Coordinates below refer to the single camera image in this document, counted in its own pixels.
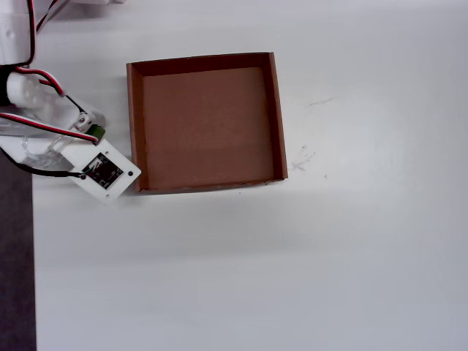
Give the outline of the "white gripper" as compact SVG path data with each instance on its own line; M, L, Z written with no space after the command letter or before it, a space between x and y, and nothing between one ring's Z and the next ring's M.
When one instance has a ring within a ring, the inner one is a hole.
M11 72L1 78L1 114L11 114L62 129L88 131L105 126L97 110L81 110L32 75ZM1 118L1 149L16 162L38 170L72 171L62 151L72 138Z

